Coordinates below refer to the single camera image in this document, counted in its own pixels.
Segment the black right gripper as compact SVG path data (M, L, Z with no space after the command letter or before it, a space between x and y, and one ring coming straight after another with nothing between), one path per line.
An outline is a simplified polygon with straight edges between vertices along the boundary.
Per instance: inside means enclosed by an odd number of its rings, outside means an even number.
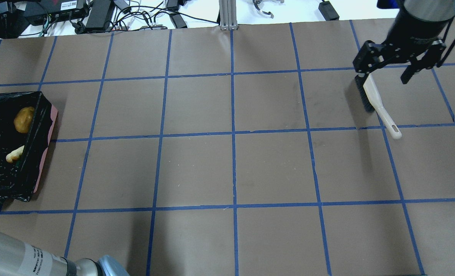
M361 46L352 62L356 77L365 79L366 74L386 65L409 62L400 77L402 84L408 84L423 69L441 66L446 44L439 35L447 24L448 20L429 21L399 11L382 43L367 40Z

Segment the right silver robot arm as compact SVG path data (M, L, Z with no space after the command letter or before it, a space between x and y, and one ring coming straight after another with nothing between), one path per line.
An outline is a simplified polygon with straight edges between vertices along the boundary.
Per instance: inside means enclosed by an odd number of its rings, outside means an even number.
M455 0L378 1L378 7L398 7L399 12L382 43L367 40L352 64L355 81L362 87L370 74L389 64L407 64L401 75L406 84L423 69L440 67L455 46L450 48L441 37L455 19Z

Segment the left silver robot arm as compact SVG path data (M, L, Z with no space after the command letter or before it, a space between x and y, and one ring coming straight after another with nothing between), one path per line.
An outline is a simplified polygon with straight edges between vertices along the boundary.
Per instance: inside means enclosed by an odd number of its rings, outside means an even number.
M0 276L128 276L110 255L71 261L0 232Z

